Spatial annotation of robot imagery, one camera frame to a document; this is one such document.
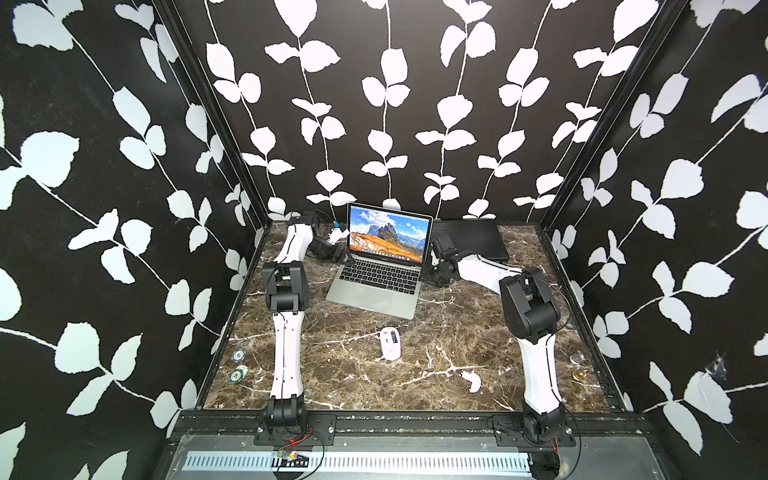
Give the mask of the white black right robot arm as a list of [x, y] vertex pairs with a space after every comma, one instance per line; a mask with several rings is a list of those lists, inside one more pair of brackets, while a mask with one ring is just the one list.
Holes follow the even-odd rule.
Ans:
[[561, 314], [544, 274], [537, 268], [511, 267], [460, 251], [448, 236], [432, 240], [430, 253], [433, 265], [428, 277], [435, 284], [446, 286], [453, 280], [465, 280], [499, 295], [507, 328], [522, 355], [522, 434], [536, 446], [556, 445], [566, 423], [554, 353]]

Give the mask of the white wireless mouse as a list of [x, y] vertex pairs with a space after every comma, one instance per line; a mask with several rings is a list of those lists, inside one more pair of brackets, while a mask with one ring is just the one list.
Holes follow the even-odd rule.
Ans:
[[387, 361], [396, 361], [402, 355], [400, 333], [395, 327], [385, 327], [379, 334], [382, 356]]

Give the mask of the white mouse battery cover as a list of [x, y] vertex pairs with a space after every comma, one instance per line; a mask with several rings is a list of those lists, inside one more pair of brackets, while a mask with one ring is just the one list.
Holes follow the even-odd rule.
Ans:
[[479, 374], [474, 371], [462, 371], [461, 378], [469, 383], [469, 392], [471, 394], [480, 391], [482, 387], [482, 379]]

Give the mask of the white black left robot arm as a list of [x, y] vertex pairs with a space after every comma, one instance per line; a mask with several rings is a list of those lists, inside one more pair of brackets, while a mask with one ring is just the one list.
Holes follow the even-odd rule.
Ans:
[[319, 226], [316, 211], [289, 220], [278, 255], [262, 267], [265, 304], [274, 327], [274, 371], [263, 425], [290, 445], [311, 435], [300, 371], [302, 325], [310, 303], [304, 259], [307, 252], [324, 260], [342, 256], [339, 245], [318, 233]]

